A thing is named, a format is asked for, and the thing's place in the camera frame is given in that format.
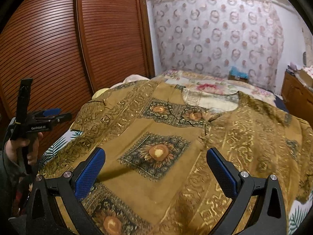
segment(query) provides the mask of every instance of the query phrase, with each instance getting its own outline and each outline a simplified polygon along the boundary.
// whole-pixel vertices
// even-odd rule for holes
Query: golden patterned shirt
[[[82,107],[72,129],[84,133],[41,174],[59,177],[100,146],[106,161],[82,203],[104,234],[207,234],[231,202],[206,163],[206,150],[216,147],[238,170],[276,174],[288,214],[312,187],[312,129],[242,92],[224,97],[236,97],[237,108],[215,113],[190,106],[180,87],[155,81],[108,90]]]

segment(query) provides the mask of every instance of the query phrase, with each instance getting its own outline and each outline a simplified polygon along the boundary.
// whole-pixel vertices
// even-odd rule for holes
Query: blue object
[[[235,77],[240,77],[240,78],[243,78],[243,79],[249,79],[248,73],[243,73],[243,72],[238,71],[238,69],[235,66],[233,66],[231,68],[230,74],[232,76],[235,76]]]
[[[102,148],[94,155],[75,183],[75,197],[77,200],[84,199],[94,184],[105,162],[105,152]]]
[[[44,113],[43,113],[43,116],[44,117],[50,117],[50,116],[57,116],[61,113],[61,109],[60,108],[56,108],[56,109],[49,109],[49,110],[46,110]]]
[[[226,197],[234,199],[237,197],[237,184],[228,169],[224,166],[219,157],[210,148],[207,152],[207,163],[213,172]]]
[[[289,113],[289,110],[287,109],[286,105],[284,104],[284,102],[277,96],[275,96],[275,104],[276,104],[276,107],[279,108],[280,110],[282,111],[285,111],[287,113]]]

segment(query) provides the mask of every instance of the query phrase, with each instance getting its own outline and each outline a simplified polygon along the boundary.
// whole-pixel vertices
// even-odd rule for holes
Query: leaf print
[[[292,216],[289,218],[289,232],[288,235],[292,235],[296,229],[299,228],[300,224],[308,214],[309,209],[300,209],[299,206],[295,210],[294,213],[292,213]]]
[[[68,140],[65,137],[60,137],[48,150],[43,154],[39,167],[42,168],[47,162],[49,162],[66,144]]]
[[[313,201],[313,190],[311,191],[310,195],[309,195],[309,201],[312,202]]]
[[[71,139],[75,139],[77,138],[78,136],[80,136],[83,132],[81,131],[74,131],[73,135],[71,136]]]

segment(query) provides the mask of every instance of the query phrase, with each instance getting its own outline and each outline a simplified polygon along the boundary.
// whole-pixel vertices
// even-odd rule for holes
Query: louvered door
[[[91,99],[77,43],[73,0],[24,0],[0,35],[0,80],[15,116],[20,80],[34,78],[29,110],[59,107],[74,118]],[[70,122],[45,133],[46,150]]]
[[[82,0],[88,53],[98,88],[110,87],[131,74],[148,76],[138,3]]]

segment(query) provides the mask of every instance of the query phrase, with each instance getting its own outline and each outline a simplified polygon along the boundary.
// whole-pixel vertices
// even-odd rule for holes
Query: wooden cabinet
[[[290,114],[308,121],[313,127],[313,92],[285,72],[281,96]]]

